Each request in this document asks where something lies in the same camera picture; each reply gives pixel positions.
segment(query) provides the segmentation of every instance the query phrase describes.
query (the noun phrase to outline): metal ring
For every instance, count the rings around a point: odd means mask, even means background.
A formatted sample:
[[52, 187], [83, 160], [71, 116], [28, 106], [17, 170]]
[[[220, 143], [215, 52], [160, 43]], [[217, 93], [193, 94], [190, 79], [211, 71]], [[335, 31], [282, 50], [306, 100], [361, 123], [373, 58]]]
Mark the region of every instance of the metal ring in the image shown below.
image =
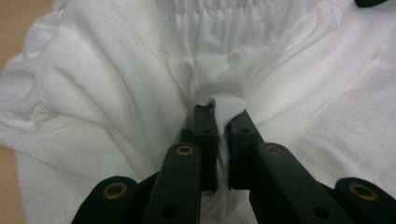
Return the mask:
[[361, 199], [367, 201], [375, 201], [378, 199], [378, 194], [373, 189], [370, 189], [363, 184], [351, 183], [349, 184], [348, 188], [353, 194], [360, 197]]
[[189, 156], [193, 151], [194, 149], [189, 146], [181, 146], [176, 149], [176, 153], [180, 156]]
[[[117, 190], [117, 192], [111, 192], [111, 190], [115, 188], [120, 188], [120, 190]], [[128, 186], [122, 182], [112, 183], [107, 185], [107, 187], [103, 190], [103, 196], [109, 200], [118, 199], [126, 193], [127, 189]]]
[[275, 146], [271, 146], [271, 145], [265, 146], [264, 149], [267, 151], [267, 153], [269, 153], [271, 155], [275, 155], [275, 156], [280, 155], [280, 154], [283, 153], [283, 150], [281, 148], [275, 147]]

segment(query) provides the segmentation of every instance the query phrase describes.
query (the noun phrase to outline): gathered fabric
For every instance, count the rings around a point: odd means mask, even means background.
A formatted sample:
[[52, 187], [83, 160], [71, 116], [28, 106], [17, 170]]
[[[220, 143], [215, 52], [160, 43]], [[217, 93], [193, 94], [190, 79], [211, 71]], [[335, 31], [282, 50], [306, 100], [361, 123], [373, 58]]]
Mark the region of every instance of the gathered fabric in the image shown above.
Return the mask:
[[0, 144], [28, 223], [70, 223], [93, 187], [161, 169], [215, 105], [219, 189], [202, 223], [255, 223], [228, 191], [225, 127], [243, 110], [318, 181], [396, 196], [396, 4], [351, 0], [56, 0], [0, 76]]

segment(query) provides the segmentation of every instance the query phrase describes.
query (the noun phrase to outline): wooden surface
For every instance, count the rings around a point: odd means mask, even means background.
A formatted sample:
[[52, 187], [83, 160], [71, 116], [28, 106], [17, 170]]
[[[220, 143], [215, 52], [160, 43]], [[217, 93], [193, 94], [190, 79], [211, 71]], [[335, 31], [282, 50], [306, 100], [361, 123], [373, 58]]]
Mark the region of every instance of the wooden surface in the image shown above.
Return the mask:
[[[26, 31], [50, 12], [52, 0], [0, 0], [0, 71], [21, 52]], [[0, 147], [0, 224], [24, 223], [14, 153]]]

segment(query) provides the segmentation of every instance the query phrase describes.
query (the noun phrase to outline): black plastic part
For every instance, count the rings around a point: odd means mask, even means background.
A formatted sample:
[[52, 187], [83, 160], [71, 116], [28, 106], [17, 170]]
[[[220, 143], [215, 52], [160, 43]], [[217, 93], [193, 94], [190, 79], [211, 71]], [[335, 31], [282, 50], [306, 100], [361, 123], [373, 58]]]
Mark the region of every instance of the black plastic part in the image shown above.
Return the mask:
[[170, 147], [141, 223], [199, 223], [200, 177], [201, 149], [190, 143]]
[[245, 110], [228, 124], [228, 148], [230, 149], [229, 187], [250, 189], [252, 178], [251, 159], [262, 136]]
[[356, 223], [396, 223], [396, 201], [366, 180], [354, 177], [340, 179], [334, 194]]
[[259, 223], [353, 223], [285, 147], [259, 144], [253, 158], [249, 199]]
[[[118, 198], [111, 198], [111, 193], [117, 194], [120, 188], [108, 189], [111, 184], [120, 183], [126, 186], [126, 191]], [[136, 223], [140, 214], [134, 204], [137, 184], [134, 180], [113, 176], [100, 182], [84, 201], [72, 224], [107, 224], [107, 223]]]
[[218, 187], [216, 158], [219, 134], [213, 113], [213, 105], [196, 105], [193, 128], [182, 130], [180, 142], [194, 143], [202, 150], [201, 189], [214, 192]]
[[129, 224], [140, 223], [140, 221], [142, 220], [143, 214], [146, 211], [147, 204], [149, 203], [149, 196], [151, 195], [151, 192], [157, 180], [158, 173], [159, 172], [137, 184], [137, 193], [133, 201], [134, 222], [131, 222]]
[[382, 4], [388, 0], [355, 0], [358, 7], [375, 7]]

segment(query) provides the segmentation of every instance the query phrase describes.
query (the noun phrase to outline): white fabric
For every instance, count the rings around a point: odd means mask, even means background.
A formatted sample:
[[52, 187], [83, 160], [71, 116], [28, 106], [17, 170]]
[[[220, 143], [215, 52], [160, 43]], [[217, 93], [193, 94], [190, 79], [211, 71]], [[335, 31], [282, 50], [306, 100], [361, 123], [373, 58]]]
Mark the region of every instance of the white fabric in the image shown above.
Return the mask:
[[[159, 170], [195, 104], [247, 109], [318, 180], [396, 196], [396, 2], [58, 0], [0, 76], [28, 223], [69, 223], [101, 180]], [[246, 193], [203, 196], [202, 223], [254, 223]]]

